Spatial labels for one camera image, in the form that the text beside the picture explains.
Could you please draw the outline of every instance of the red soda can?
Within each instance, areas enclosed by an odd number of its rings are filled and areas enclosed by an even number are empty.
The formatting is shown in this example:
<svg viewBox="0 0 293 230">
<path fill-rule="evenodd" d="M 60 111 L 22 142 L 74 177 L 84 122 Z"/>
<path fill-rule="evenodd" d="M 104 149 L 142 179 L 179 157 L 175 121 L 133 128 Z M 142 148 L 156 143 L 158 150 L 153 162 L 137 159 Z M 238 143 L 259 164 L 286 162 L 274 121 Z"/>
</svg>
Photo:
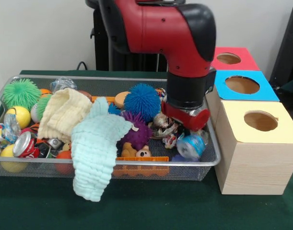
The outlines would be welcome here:
<svg viewBox="0 0 293 230">
<path fill-rule="evenodd" d="M 35 148 L 36 136 L 27 131 L 22 133 L 13 146 L 14 157 L 37 158 L 40 150 Z"/>
</svg>

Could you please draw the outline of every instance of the wooden box with hole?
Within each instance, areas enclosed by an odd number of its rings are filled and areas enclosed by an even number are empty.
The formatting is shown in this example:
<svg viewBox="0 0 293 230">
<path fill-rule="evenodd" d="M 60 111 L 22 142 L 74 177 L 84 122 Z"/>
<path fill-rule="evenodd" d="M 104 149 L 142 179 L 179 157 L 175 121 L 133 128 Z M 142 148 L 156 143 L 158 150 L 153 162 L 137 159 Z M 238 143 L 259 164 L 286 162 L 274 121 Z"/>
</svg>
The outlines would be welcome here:
<svg viewBox="0 0 293 230">
<path fill-rule="evenodd" d="M 244 47 L 216 47 L 211 65 L 216 70 L 260 70 Z"/>
<path fill-rule="evenodd" d="M 206 95 L 213 127 L 216 127 L 221 100 L 276 101 L 272 87 L 261 71 L 219 70 L 213 91 Z"/>
<path fill-rule="evenodd" d="M 281 195 L 293 173 L 293 120 L 280 102 L 222 101 L 215 166 L 222 194 Z"/>
</svg>

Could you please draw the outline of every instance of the white wall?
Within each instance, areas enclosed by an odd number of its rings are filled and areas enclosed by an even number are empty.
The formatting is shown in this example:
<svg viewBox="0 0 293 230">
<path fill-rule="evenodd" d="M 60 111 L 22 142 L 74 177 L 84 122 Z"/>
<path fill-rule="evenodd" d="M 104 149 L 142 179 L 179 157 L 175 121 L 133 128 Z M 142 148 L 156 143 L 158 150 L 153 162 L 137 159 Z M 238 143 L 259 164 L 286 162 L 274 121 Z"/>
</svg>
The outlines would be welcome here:
<svg viewBox="0 0 293 230">
<path fill-rule="evenodd" d="M 269 77 L 293 0 L 187 0 L 207 4 L 218 46 L 246 46 Z M 93 10 L 84 0 L 0 0 L 0 86 L 22 69 L 95 68 Z"/>
</svg>

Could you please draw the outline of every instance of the light green knitted cloth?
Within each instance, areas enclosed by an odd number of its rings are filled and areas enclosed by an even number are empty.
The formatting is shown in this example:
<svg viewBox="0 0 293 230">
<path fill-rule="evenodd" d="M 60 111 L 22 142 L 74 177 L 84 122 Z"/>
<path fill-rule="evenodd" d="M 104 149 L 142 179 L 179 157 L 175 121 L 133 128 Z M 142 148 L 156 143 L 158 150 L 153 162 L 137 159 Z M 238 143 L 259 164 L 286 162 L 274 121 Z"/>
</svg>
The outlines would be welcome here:
<svg viewBox="0 0 293 230">
<path fill-rule="evenodd" d="M 72 130 L 74 191 L 86 200 L 100 201 L 116 164 L 116 144 L 132 123 L 108 113 L 105 97 L 98 98 L 87 117 Z"/>
</svg>

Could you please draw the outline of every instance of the yellow ball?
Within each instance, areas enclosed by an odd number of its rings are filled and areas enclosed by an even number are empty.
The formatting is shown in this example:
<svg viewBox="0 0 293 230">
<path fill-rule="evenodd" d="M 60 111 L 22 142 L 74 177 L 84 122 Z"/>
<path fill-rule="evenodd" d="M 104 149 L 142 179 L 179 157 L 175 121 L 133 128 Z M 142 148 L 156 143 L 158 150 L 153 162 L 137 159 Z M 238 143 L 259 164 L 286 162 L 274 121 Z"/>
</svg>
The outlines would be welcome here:
<svg viewBox="0 0 293 230">
<path fill-rule="evenodd" d="M 1 157 L 14 157 L 13 155 L 13 147 L 14 145 L 8 145 L 0 154 Z M 24 170 L 28 163 L 27 162 L 8 162 L 1 161 L 1 166 L 8 172 L 11 173 L 19 173 Z"/>
<path fill-rule="evenodd" d="M 30 112 L 28 109 L 21 106 L 14 106 L 10 108 L 7 111 L 7 114 L 16 114 L 16 120 L 21 129 L 26 128 L 31 121 Z"/>
</svg>

